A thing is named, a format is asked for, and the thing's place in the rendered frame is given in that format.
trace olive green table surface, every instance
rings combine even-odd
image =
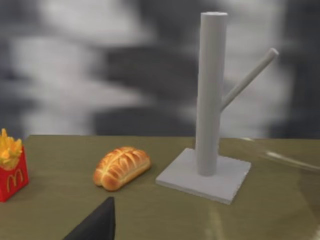
[[[152,169],[118,192],[96,187],[97,163],[122,146],[146,151]],[[116,240],[319,239],[320,141],[222,139],[222,156],[252,163],[230,206],[155,183],[193,146],[184,137],[31,136],[30,183],[0,203],[0,240],[62,240],[108,197]]]

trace white cylinder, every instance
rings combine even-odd
[[[227,13],[201,14],[195,151],[204,177],[215,174],[219,155],[227,21]]]

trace white stand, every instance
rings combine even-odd
[[[269,52],[222,103],[227,20],[226,13],[201,15],[196,151],[185,149],[158,176],[156,183],[229,205],[249,173],[251,163],[219,156],[221,112],[278,53]]]

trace bread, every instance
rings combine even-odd
[[[115,192],[151,168],[150,157],[131,146],[108,153],[93,174],[95,185]]]

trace bread loaf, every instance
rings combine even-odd
[[[125,146],[108,153],[93,174],[95,185],[115,192],[151,168],[150,157],[134,147]]]

